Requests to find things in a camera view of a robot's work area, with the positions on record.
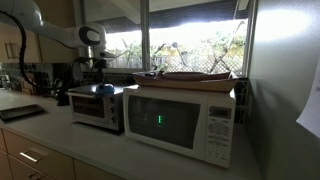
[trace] wall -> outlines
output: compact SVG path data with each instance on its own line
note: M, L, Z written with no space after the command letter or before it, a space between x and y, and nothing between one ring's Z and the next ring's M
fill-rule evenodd
M319 0L258 2L247 130L267 180L320 179L320 139L296 123L319 56Z

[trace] microwave handle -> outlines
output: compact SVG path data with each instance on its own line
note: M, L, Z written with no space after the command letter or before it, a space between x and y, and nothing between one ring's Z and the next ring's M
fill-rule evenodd
M68 95L70 96L78 96L78 97L84 97L84 98L91 98L91 99L96 99L95 96L90 96L90 95L85 95L85 94L78 94L78 93L71 93L71 92L67 92Z

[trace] microwave window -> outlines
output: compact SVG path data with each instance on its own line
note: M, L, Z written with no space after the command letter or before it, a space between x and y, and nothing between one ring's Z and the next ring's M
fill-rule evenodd
M129 97L131 132L189 149L193 148L199 113L200 104Z
M104 118L103 99L91 99L84 97L72 97L73 110L76 113Z

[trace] green display light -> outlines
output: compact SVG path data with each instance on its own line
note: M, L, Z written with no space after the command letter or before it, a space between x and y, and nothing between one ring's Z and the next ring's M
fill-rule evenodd
M163 124L163 116L158 116L158 124Z

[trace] cabinet door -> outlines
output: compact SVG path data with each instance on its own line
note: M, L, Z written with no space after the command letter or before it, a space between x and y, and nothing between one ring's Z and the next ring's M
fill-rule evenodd
M43 20L60 28L75 27L73 0L35 0L40 8ZM38 35L42 62L70 63L78 57L78 49Z
M25 164L57 180L73 180L71 157L37 144L33 141L3 131L8 153Z
M7 152L6 145L3 139L2 129L0 129L0 150Z
M9 155L9 161L13 173L13 178L17 180L30 180L30 179L41 179L41 180L53 180L50 177L42 174L41 172L33 169L27 164L15 159Z
M15 26L0 24L0 62L19 62L22 44L20 30ZM40 62L38 39L35 33L26 30L25 62Z
M39 49L39 43L37 35L31 31L26 31L26 51L24 54L24 62L26 63L32 63L32 62L41 62L41 56L40 56L40 49ZM17 57L19 57L20 47L21 47L21 34L20 31L16 35L15 44L18 46L17 48Z
M11 170L9 166L8 156L5 152L0 150L0 179L11 180Z
M74 160L74 168L77 180L124 180L114 174L108 173L96 167L85 164L81 161Z
M17 62L13 57L18 56L15 37L17 29L13 26L0 23L0 62Z

